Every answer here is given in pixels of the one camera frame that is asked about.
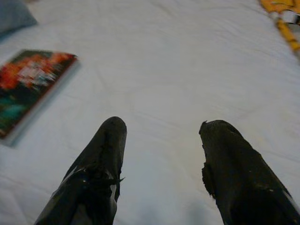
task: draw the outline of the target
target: bed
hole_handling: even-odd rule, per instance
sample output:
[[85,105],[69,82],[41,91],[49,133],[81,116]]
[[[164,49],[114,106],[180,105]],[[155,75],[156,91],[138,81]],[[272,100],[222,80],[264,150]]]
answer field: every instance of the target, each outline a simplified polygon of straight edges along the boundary
[[0,146],[0,224],[34,223],[111,116],[127,125],[115,225],[217,225],[202,183],[205,120],[233,124],[300,204],[297,58],[256,0],[37,0],[38,25],[0,40],[81,67],[14,146]]

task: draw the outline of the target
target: yellow fabric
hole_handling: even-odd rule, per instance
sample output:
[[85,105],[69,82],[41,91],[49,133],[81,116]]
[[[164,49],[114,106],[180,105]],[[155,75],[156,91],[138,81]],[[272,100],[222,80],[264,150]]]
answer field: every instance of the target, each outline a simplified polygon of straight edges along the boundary
[[291,10],[300,14],[300,0],[260,0],[260,3],[268,13]]
[[281,16],[285,15],[285,12],[292,11],[294,12],[294,19],[291,17],[292,22],[297,19],[297,16],[300,15],[300,0],[259,0],[262,7],[268,12],[268,13],[274,13],[277,12],[279,15],[279,18],[276,19],[276,25],[279,29],[281,35],[285,38],[285,40],[288,42],[290,48],[295,52],[300,50],[300,43],[298,42],[296,36],[293,34],[293,32],[288,27],[286,21],[282,19]]

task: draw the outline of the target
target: colorful book cover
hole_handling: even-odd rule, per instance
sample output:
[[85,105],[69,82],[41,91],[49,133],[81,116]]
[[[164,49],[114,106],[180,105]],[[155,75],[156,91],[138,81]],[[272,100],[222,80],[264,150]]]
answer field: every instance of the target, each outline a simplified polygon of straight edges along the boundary
[[76,61],[69,53],[22,50],[0,67],[0,139],[14,132]]
[[260,0],[260,3],[300,58],[300,0]]

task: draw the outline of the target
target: gray pillow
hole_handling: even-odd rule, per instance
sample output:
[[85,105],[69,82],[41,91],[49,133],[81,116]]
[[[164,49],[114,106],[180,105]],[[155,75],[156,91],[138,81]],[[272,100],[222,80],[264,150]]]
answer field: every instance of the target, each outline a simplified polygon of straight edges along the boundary
[[23,0],[0,0],[0,36],[36,23]]

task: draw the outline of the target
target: wrinkled fabric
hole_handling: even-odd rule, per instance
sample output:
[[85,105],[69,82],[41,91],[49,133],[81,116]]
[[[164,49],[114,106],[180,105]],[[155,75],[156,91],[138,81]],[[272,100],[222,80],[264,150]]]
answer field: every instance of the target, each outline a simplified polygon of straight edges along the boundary
[[256,0],[39,0],[0,42],[81,68],[0,146],[0,224],[31,225],[108,117],[127,125],[115,225],[221,225],[202,183],[203,121],[231,123],[300,204],[297,58]]

